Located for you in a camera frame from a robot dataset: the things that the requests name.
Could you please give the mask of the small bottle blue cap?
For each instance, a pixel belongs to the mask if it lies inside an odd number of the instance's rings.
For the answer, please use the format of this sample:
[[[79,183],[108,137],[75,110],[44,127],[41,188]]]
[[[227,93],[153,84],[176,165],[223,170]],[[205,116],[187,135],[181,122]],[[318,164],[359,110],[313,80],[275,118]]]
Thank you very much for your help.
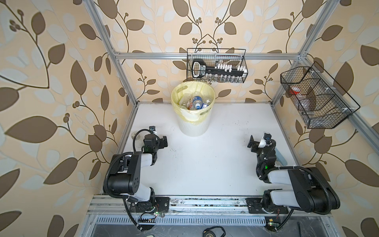
[[[203,100],[201,96],[194,96],[192,98],[192,107],[195,110],[201,110],[203,108]]]

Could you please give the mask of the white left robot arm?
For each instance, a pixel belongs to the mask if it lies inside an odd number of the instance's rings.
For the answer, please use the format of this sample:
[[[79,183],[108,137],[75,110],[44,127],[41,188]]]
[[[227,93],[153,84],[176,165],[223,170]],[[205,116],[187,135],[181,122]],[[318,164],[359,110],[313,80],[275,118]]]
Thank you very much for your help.
[[[158,137],[155,126],[141,129],[136,135],[144,131],[148,134],[140,151],[136,149],[137,137],[134,137],[132,152],[113,155],[103,182],[103,192],[129,202],[133,212],[167,212],[170,198],[157,198],[154,189],[141,181],[141,169],[156,163],[158,151],[168,146],[167,137]]]

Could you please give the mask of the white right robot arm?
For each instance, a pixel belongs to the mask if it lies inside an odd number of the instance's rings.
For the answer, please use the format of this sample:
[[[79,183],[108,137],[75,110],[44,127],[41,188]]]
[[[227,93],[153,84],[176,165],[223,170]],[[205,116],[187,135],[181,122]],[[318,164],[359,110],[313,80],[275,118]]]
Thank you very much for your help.
[[[266,184],[289,188],[264,191],[262,198],[247,198],[250,213],[288,213],[288,209],[327,215],[339,209],[340,199],[316,167],[276,166],[276,141],[265,133],[260,141],[250,138],[247,147],[257,155],[256,175]]]

